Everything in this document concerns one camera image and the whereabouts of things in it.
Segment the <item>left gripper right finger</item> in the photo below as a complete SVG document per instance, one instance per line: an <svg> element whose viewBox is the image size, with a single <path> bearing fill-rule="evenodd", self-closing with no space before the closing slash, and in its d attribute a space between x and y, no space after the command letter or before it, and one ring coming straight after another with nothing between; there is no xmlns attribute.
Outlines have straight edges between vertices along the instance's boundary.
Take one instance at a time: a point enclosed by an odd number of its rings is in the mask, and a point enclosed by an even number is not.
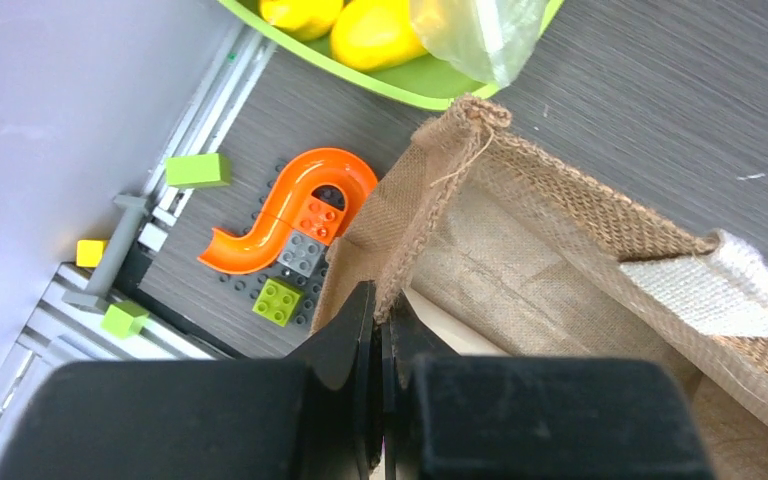
<svg viewBox="0 0 768 480"><path fill-rule="evenodd" d="M455 351L411 307L396 307L381 327L383 461L387 479L420 479L422 415L413 374L426 356Z"/></svg>

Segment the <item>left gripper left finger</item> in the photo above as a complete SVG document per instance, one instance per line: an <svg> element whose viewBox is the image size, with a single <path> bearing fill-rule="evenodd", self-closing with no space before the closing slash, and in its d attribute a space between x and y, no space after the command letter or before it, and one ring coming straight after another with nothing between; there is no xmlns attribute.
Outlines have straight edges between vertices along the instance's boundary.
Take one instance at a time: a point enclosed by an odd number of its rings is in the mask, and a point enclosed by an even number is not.
<svg viewBox="0 0 768 480"><path fill-rule="evenodd" d="M328 325L289 355L309 368L296 453L301 479L370 477L378 455L374 307L374 284L358 283Z"/></svg>

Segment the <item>brown burlap grocery bag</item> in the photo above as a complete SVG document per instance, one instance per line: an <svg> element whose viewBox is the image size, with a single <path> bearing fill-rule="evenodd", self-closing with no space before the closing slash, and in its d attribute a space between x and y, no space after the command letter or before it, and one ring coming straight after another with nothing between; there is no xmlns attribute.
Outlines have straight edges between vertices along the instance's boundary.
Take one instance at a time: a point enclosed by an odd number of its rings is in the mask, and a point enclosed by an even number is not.
<svg viewBox="0 0 768 480"><path fill-rule="evenodd" d="M510 354L656 361L689 394L717 473L768 479L768 265L697 236L510 131L464 96L412 135L329 249L312 327L358 282L387 320L412 288Z"/></svg>

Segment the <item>clear plastic bag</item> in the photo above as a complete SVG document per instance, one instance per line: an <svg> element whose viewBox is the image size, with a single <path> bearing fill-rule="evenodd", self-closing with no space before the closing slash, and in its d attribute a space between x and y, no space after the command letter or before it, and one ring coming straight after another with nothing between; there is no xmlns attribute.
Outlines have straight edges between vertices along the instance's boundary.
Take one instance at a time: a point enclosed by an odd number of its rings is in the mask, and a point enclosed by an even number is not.
<svg viewBox="0 0 768 480"><path fill-rule="evenodd" d="M411 1L423 47L456 71L504 88L519 76L560 3L547 0Z"/></svg>

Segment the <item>lime lego brick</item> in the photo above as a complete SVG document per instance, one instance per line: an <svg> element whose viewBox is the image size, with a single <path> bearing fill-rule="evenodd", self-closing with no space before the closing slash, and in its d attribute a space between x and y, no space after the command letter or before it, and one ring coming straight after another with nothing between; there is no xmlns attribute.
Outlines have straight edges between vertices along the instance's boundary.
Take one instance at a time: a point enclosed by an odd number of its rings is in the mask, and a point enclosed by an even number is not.
<svg viewBox="0 0 768 480"><path fill-rule="evenodd" d="M295 287L269 278L255 299L252 311L276 325L285 327L295 317L302 296L302 292Z"/></svg>

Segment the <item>grey lego brick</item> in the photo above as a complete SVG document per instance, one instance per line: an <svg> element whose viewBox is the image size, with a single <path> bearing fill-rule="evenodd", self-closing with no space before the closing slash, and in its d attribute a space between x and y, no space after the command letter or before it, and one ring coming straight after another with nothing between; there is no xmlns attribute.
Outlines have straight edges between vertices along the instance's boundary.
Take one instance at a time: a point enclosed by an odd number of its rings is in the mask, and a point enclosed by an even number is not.
<svg viewBox="0 0 768 480"><path fill-rule="evenodd" d="M325 255L326 246L298 231L292 231L277 262L292 271L309 278Z"/></svg>

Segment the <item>orange curved toy track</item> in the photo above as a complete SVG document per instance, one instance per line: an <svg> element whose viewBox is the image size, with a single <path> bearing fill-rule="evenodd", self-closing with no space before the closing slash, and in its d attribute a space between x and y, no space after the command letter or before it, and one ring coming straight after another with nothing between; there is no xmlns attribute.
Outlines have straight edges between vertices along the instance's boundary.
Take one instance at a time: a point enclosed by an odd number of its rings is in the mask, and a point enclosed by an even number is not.
<svg viewBox="0 0 768 480"><path fill-rule="evenodd" d="M275 262L295 231L329 246L347 230L377 183L369 165L349 151L308 150L281 171L251 230L233 236L215 227L198 260L240 275Z"/></svg>

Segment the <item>small green toy block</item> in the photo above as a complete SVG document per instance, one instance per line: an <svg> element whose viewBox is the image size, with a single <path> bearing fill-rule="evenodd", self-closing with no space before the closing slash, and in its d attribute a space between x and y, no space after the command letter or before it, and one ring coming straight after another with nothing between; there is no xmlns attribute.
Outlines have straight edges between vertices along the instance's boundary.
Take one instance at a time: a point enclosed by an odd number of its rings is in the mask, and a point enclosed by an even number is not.
<svg viewBox="0 0 768 480"><path fill-rule="evenodd" d="M149 318L149 311L139 304L124 300L111 303L101 320L101 328L118 339L138 335Z"/></svg>

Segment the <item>green fruit tray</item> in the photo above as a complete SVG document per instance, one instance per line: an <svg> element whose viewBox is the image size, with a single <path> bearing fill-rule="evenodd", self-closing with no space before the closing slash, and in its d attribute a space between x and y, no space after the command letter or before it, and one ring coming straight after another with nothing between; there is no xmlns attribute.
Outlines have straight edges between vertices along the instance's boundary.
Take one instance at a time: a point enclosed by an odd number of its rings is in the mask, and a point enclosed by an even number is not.
<svg viewBox="0 0 768 480"><path fill-rule="evenodd" d="M226 1L231 13L301 59L352 84L420 109L442 111L464 94L503 89L472 80L430 53L392 68L361 72L330 53L330 33L350 1Z"/></svg>

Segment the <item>yellow toy block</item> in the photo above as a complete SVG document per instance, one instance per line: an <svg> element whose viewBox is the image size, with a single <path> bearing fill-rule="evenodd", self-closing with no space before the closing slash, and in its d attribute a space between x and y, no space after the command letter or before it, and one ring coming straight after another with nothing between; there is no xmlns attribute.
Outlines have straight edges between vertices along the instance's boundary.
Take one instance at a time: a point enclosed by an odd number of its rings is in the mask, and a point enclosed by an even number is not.
<svg viewBox="0 0 768 480"><path fill-rule="evenodd" d="M81 268L96 268L100 265L108 240L81 239L76 243L75 264Z"/></svg>

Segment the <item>yellow mango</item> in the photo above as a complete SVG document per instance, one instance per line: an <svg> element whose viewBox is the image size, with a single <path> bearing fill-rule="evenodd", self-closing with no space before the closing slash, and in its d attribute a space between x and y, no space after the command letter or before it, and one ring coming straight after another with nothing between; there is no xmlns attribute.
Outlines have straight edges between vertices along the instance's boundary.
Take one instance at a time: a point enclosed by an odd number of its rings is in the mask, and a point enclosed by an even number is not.
<svg viewBox="0 0 768 480"><path fill-rule="evenodd" d="M350 1L331 30L330 53L361 72L392 68L428 54L412 28L407 0Z"/></svg>

